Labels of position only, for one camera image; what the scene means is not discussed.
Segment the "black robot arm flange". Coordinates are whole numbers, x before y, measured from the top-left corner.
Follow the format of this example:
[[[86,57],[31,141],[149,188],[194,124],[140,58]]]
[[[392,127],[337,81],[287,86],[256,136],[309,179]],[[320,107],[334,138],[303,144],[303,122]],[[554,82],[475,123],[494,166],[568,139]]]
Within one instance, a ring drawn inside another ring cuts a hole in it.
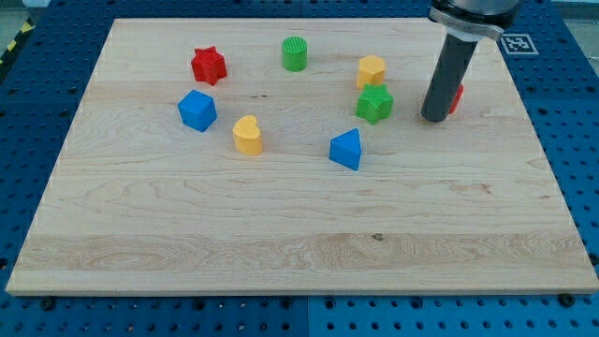
[[[432,0],[428,18],[466,42],[498,40],[518,16],[521,0]]]

